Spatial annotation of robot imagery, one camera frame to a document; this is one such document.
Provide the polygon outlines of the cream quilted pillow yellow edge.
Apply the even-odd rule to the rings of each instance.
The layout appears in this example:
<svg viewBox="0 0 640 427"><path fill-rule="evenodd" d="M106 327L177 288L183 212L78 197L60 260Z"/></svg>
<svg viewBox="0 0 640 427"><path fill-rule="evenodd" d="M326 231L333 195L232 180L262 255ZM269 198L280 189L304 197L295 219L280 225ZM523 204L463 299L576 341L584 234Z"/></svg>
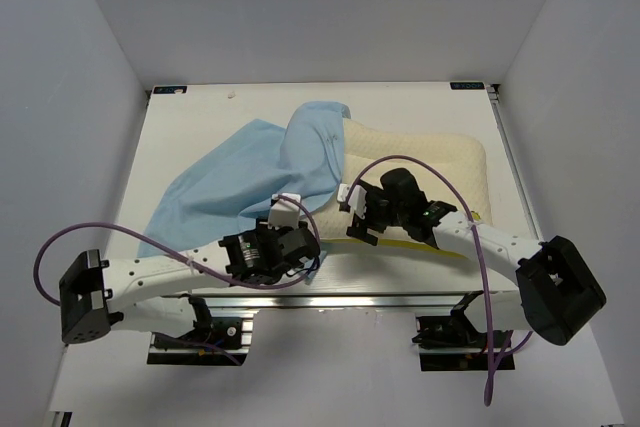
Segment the cream quilted pillow yellow edge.
<svg viewBox="0 0 640 427"><path fill-rule="evenodd" d="M375 160L393 155L406 155L420 160L442 174L461 194L474 216L492 224L489 200L486 153L476 139L461 134L389 133L368 128L353 120L343 121L345 147L342 183L349 184ZM428 170L406 160L388 160L369 170L363 180L380 187L380 177L395 168L407 168L419 188L430 200L444 201L462 211L461 203L445 184ZM323 207L313 212L320 237L329 243L358 243L346 236L352 216L339 211L334 193ZM438 251L410 239L401 227L388 228L379 237L378 246L397 247L437 255L461 257Z"/></svg>

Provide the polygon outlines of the light blue pillowcase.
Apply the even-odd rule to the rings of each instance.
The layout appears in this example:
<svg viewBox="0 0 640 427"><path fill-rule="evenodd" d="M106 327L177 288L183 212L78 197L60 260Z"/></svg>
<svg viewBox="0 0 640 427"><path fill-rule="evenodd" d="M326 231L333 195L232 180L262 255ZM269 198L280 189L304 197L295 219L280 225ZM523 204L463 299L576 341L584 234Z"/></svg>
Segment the light blue pillowcase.
<svg viewBox="0 0 640 427"><path fill-rule="evenodd" d="M308 102L285 127L253 120L180 174L167 188L145 236L222 272L219 241L252 230L269 215L275 194L297 194L319 232L345 170L344 120L338 102Z"/></svg>

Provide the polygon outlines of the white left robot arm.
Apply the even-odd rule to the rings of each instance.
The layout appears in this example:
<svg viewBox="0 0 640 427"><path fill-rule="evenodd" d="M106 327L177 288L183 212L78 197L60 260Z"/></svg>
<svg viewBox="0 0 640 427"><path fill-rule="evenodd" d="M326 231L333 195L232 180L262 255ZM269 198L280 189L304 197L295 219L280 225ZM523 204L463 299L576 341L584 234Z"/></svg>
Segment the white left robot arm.
<svg viewBox="0 0 640 427"><path fill-rule="evenodd" d="M304 221L279 228L258 222L251 230L183 252L155 247L161 253L153 257L107 260L97 249L76 257L59 281L64 343L88 343L118 328L160 331L202 345L212 324L187 300L187 292L283 289L291 284L288 273L318 266L321 255L317 231Z"/></svg>

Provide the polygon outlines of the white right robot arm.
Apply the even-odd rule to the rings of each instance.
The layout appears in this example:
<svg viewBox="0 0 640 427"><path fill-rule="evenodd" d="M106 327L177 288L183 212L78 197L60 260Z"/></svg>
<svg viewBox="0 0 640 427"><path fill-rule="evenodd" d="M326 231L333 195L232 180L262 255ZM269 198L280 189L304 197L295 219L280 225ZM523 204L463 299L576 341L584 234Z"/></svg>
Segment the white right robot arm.
<svg viewBox="0 0 640 427"><path fill-rule="evenodd" d="M436 250L482 259L517 286L514 302L528 329L554 345L567 344L606 305L603 289L570 240L522 238L472 222L456 206L428 199L405 168L386 172L380 182L340 186L339 206L353 215L347 236L377 245L387 228L399 227Z"/></svg>

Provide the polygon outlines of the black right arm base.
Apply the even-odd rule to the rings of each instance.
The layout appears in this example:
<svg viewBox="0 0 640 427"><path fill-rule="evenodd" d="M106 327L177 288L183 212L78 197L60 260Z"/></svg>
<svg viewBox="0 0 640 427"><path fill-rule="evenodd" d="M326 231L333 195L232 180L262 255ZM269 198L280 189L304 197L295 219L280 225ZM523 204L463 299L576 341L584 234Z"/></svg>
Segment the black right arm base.
<svg viewBox="0 0 640 427"><path fill-rule="evenodd" d="M462 297L446 315L417 315L417 333L412 343L418 348L422 372L472 372L488 370L488 344L485 322L478 331L463 316L471 301L480 299L480 291Z"/></svg>

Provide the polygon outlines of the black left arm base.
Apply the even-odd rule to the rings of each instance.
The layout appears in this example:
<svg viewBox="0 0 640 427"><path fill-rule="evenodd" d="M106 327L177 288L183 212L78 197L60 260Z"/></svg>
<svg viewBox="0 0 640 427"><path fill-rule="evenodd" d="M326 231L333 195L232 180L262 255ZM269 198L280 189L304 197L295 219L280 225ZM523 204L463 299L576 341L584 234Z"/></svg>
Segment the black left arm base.
<svg viewBox="0 0 640 427"><path fill-rule="evenodd" d="M214 307L205 298L164 300L169 318L152 329L149 365L240 367L249 353L255 313Z"/></svg>

